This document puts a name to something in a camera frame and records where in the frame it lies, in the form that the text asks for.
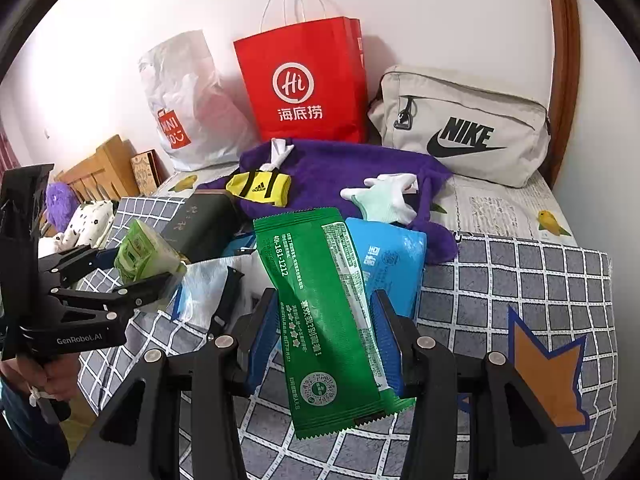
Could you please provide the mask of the person left hand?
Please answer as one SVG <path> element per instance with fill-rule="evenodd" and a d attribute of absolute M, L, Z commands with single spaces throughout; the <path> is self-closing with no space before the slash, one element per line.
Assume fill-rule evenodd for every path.
<path fill-rule="evenodd" d="M 78 393 L 79 354 L 64 354 L 52 362 L 39 365 L 27 356 L 1 362 L 1 374 L 17 391 L 29 394 L 34 387 L 59 401 L 73 399 Z"/>

